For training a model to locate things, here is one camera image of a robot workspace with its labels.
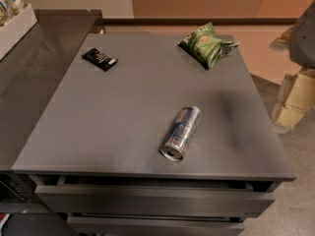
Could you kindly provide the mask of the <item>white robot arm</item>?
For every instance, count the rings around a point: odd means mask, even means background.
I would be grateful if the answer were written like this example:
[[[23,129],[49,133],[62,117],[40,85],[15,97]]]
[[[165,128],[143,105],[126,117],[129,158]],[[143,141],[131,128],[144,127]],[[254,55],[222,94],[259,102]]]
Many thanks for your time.
[[[272,112],[273,130],[285,134],[315,106],[315,1],[276,42],[287,44],[290,60],[301,66],[294,76],[284,76]]]

